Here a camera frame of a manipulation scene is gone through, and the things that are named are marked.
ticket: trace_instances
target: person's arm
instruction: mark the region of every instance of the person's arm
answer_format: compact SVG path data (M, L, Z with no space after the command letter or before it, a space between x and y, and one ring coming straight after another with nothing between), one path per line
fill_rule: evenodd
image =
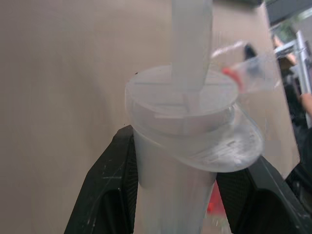
M301 95L301 103L303 108L312 118L312 95L311 94L302 94Z

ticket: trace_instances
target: plastic container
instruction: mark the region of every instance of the plastic container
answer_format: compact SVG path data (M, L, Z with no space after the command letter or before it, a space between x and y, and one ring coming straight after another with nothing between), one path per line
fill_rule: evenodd
M152 68L125 89L144 234L199 234L216 172L248 167L263 141L235 104L235 81L209 71L200 92L180 92L171 74L171 66Z

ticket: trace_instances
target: clear plastic cup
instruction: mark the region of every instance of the clear plastic cup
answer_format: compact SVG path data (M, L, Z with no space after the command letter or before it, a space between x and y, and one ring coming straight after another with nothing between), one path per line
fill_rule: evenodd
M248 167L260 132L235 104L237 84L210 71L199 92L180 92L171 66L138 73L125 89L134 128L144 234L199 234L216 172Z

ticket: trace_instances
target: red object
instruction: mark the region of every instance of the red object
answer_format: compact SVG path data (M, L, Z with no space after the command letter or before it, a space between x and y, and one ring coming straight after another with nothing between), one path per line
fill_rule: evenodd
M207 212L213 215L226 216L217 182L214 183L214 188L211 194Z
M230 68L226 67L222 69L222 73L229 76L232 80L234 80L238 85L239 91L243 92L244 84L236 71L232 71Z

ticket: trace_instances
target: metal frame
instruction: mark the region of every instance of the metal frame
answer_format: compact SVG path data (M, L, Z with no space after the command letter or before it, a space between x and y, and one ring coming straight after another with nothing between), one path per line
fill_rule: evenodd
M300 82L301 93L303 94L311 94L312 87L309 79L309 71L305 64L306 59L310 59L307 53L307 48L305 44L305 40L301 31L298 31L297 39L293 40L283 46L277 47L275 49L275 54L277 57L284 57L287 54L293 52L296 56L297 64L298 64L298 78ZM307 126L312 127L312 120L308 114L306 114Z

